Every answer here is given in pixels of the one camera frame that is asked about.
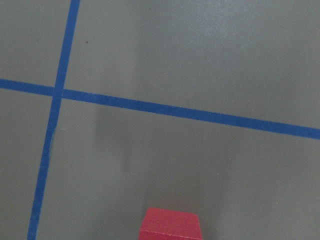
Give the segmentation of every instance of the red box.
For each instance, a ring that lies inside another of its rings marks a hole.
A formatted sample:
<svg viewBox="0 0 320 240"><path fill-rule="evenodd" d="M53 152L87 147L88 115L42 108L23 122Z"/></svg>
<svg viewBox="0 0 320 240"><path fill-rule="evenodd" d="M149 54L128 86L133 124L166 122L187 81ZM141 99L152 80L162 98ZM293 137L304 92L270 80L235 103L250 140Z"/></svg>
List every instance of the red box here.
<svg viewBox="0 0 320 240"><path fill-rule="evenodd" d="M199 218L193 213L150 207L139 240L202 240Z"/></svg>

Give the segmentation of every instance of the gray floor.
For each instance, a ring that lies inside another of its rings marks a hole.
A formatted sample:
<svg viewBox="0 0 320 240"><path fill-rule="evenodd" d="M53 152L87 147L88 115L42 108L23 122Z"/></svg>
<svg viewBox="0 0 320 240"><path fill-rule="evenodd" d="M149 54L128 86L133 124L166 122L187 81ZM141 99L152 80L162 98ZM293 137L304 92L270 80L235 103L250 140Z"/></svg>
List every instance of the gray floor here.
<svg viewBox="0 0 320 240"><path fill-rule="evenodd" d="M0 78L53 86L68 1L0 3ZM65 88L320 128L320 2L82 0ZM51 98L0 89L0 239L26 239ZM320 141L63 100L38 240L315 240Z"/></svg>

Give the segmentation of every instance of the blue tape strip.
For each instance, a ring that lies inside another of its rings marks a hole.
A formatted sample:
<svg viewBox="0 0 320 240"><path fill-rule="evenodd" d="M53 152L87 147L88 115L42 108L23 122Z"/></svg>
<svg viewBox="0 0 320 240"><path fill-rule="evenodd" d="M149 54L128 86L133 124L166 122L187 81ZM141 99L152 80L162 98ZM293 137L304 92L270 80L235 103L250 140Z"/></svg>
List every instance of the blue tape strip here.
<svg viewBox="0 0 320 240"><path fill-rule="evenodd" d="M64 89L62 97L117 108L320 140L320 129Z"/></svg>
<svg viewBox="0 0 320 240"><path fill-rule="evenodd" d="M63 93L63 88L65 85L65 80L67 75L68 63L70 58L72 40L73 40L75 27L76 27L79 4L80 4L80 0L71 0L71 3L70 3L69 13L68 13L68 18L66 22L63 43L62 43L61 55L59 60L59 66L58 66L55 86L52 94L50 114L49 114L46 134L45 134L41 162L40 162L40 167L38 172L38 178L37 178L36 187L35 187L32 212L31 212L29 229L27 234L28 240L35 240L37 237L41 207L43 203L48 169L49 169L50 148L51 148L51 143L56 130L56 126L58 123L62 93Z"/></svg>
<svg viewBox="0 0 320 240"><path fill-rule="evenodd" d="M0 88L45 96L52 96L54 91L52 86L42 86L26 82L6 80L2 78L0 78Z"/></svg>

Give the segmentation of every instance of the red block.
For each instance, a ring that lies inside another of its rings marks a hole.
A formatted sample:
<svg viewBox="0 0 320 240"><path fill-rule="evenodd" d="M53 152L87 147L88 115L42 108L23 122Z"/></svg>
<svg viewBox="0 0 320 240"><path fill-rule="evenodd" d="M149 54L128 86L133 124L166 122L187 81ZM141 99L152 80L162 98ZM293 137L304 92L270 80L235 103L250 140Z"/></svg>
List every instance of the red block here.
<svg viewBox="0 0 320 240"><path fill-rule="evenodd" d="M202 240L199 218L193 213L150 207L139 240Z"/></svg>

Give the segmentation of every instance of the blue line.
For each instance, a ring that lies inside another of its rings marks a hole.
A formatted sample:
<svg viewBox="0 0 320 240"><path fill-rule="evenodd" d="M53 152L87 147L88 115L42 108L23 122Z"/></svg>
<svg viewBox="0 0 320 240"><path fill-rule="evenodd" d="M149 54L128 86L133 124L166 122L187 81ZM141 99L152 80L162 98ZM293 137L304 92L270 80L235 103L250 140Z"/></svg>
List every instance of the blue line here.
<svg viewBox="0 0 320 240"><path fill-rule="evenodd" d="M6 80L2 78L0 78L0 88L45 96L52 96L54 91L52 86L43 86L20 81Z"/></svg>
<svg viewBox="0 0 320 240"><path fill-rule="evenodd" d="M64 89L62 98L320 140L320 129Z"/></svg>
<svg viewBox="0 0 320 240"><path fill-rule="evenodd" d="M32 212L31 212L29 229L27 234L28 240L35 240L37 237L40 213L41 213L47 175L48 175L48 169L49 169L50 148L51 148L51 143L56 130L56 126L58 123L62 93L63 93L63 88L65 85L65 80L67 75L68 63L69 63L71 46L72 46L73 36L75 32L75 27L76 27L79 4L80 4L80 0L71 0L71 3L70 3L69 13L68 13L68 18L66 22L63 43L62 43L61 55L59 60L59 66L58 66L55 86L54 86L53 95L52 95L48 125L47 125L45 140L43 144L38 178L36 181Z"/></svg>

